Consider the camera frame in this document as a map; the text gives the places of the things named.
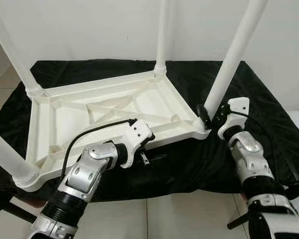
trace black fabric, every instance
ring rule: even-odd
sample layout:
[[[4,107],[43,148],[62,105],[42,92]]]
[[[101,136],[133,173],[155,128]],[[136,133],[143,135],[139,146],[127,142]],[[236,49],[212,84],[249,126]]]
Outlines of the black fabric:
[[[205,102],[221,62],[182,61],[167,62],[166,65],[168,78],[196,111],[197,104]],[[149,71],[153,67],[153,61],[38,61],[31,71],[43,88],[51,88]],[[265,157],[279,181],[285,185],[299,182],[299,130],[245,62],[241,62],[224,102],[240,96],[249,97],[250,115],[263,124],[270,134],[268,138],[258,125],[247,120],[246,130],[263,145]],[[0,111],[0,135],[23,157],[30,107],[30,100],[20,84]],[[234,160],[227,143],[218,138],[216,131],[212,131],[206,140],[187,139],[150,150],[147,156],[151,162],[149,166],[137,163],[126,170],[116,168],[105,172],[93,200],[147,198],[196,189],[241,192]],[[292,173],[291,168],[296,170],[296,174]],[[11,178],[0,169],[0,190],[19,197],[48,198],[56,181],[51,180],[38,192],[25,193],[17,189]]]

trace tile floor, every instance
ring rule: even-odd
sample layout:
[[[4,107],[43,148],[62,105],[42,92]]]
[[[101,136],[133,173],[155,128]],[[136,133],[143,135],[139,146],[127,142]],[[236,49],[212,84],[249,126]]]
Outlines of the tile floor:
[[[0,77],[0,109],[20,82],[13,67]],[[20,200],[12,202],[37,215]],[[101,239],[246,239],[248,226],[228,230],[226,224],[246,211],[239,195],[197,190],[188,194],[89,204],[76,238]],[[0,238],[26,238],[30,224],[0,212]]]

